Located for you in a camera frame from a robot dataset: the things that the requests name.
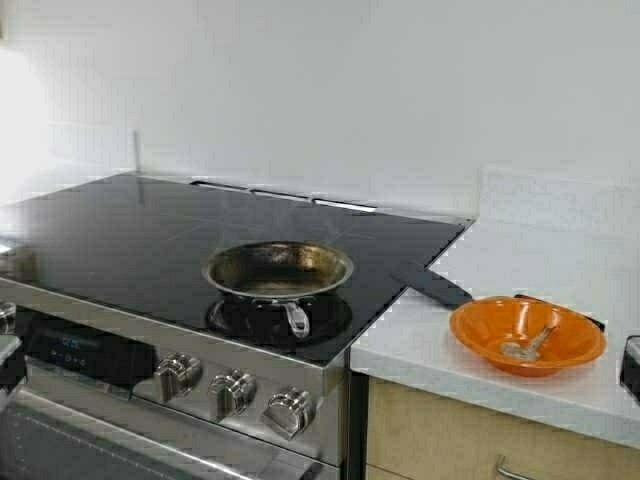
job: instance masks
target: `stainless steel knob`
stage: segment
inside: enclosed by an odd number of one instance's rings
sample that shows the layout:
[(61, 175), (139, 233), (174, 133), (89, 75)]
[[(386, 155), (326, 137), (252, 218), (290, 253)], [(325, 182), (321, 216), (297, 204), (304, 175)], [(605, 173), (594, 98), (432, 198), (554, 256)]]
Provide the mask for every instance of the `stainless steel knob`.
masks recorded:
[(202, 362), (184, 353), (174, 353), (160, 362), (153, 375), (161, 402), (184, 397), (202, 377)]
[(0, 335), (13, 335), (16, 331), (15, 303), (0, 303)]
[(220, 421), (242, 413), (256, 394), (256, 380), (248, 373), (234, 370), (218, 375), (209, 386), (211, 419)]
[(291, 440), (311, 424), (314, 416), (315, 405), (311, 394), (287, 388), (271, 397), (260, 419), (275, 433)]

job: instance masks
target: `cabinet handle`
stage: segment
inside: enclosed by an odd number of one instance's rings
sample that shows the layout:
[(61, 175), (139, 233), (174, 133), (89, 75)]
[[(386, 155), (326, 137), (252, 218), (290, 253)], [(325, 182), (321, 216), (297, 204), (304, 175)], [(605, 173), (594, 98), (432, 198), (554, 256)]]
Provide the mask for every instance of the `cabinet handle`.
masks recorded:
[(507, 470), (506, 468), (504, 468), (504, 455), (500, 455), (500, 457), (498, 458), (498, 464), (496, 465), (496, 471), (507, 478), (510, 478), (511, 480), (533, 480), (533, 478), (531, 477), (525, 477), (524, 475), (519, 475), (517, 473), (513, 473), (510, 472), (509, 470)]

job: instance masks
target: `glass cooktop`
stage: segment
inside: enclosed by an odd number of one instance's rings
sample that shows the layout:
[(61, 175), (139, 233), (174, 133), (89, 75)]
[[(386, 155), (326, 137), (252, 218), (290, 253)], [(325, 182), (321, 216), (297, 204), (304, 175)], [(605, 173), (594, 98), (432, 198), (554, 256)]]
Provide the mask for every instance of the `glass cooktop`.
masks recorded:
[[(31, 278), (5, 276), (318, 365), (404, 291), (390, 275), (394, 267), (429, 264), (462, 230), (130, 174), (0, 210), (0, 238), (28, 247), (37, 266)], [(355, 264), (334, 296), (303, 306), (318, 332), (305, 341), (288, 335), (274, 309), (231, 304), (212, 314), (223, 296), (202, 274), (207, 260), (236, 245), (274, 240), (324, 243)]]

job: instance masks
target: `frying pan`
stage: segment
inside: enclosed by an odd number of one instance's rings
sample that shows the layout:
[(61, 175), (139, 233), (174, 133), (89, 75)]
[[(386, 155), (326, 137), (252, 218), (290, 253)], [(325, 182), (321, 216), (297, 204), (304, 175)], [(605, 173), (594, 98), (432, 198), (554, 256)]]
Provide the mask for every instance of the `frying pan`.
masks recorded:
[(297, 338), (310, 333), (309, 318), (298, 302), (329, 293), (353, 274), (343, 252), (318, 243), (262, 242), (225, 250), (204, 266), (218, 290), (250, 302), (282, 305)]

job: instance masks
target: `wooden cabinet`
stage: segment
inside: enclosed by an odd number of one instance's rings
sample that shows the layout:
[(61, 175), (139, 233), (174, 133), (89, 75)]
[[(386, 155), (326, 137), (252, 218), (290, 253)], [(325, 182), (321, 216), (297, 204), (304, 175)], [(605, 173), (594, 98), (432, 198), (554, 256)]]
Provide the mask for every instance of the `wooden cabinet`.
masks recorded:
[(640, 450), (370, 380), (369, 480), (640, 479)]

